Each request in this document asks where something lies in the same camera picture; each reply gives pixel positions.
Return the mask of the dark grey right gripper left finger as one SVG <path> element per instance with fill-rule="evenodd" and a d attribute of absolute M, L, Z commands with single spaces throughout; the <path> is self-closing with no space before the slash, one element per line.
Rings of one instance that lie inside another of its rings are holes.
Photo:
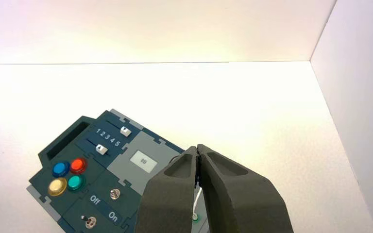
<path fill-rule="evenodd" d="M 197 158 L 191 146 L 147 182 L 135 232 L 191 232 Z"/>

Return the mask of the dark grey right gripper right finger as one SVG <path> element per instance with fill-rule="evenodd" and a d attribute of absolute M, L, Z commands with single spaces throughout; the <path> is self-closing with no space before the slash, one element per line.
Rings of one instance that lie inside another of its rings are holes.
<path fill-rule="evenodd" d="M 269 179 L 203 144 L 197 152 L 210 232 L 293 232 L 285 201 Z"/>

